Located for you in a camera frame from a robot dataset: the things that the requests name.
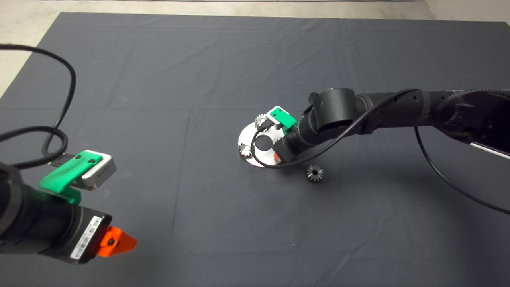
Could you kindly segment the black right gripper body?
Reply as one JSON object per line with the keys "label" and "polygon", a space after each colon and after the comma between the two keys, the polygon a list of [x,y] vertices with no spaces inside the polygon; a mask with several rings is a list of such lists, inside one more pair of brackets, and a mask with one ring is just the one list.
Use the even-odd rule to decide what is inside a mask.
{"label": "black right gripper body", "polygon": [[282,162],[292,162],[298,155],[315,147],[315,128],[294,127],[273,145],[273,151]]}

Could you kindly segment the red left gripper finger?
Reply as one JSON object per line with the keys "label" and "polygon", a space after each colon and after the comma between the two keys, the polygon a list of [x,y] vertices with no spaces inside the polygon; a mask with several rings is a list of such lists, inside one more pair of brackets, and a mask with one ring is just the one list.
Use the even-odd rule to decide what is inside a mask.
{"label": "red left gripper finger", "polygon": [[120,253],[131,252],[138,244],[138,240],[123,230],[109,226],[100,241],[100,257],[111,257]]}

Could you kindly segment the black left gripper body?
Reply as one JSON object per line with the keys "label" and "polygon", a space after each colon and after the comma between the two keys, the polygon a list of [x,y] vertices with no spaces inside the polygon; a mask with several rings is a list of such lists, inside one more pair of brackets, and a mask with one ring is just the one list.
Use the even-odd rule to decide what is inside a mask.
{"label": "black left gripper body", "polygon": [[111,222],[110,214],[77,204],[38,203],[38,227],[48,241],[38,255],[71,265],[89,263],[96,258]]}

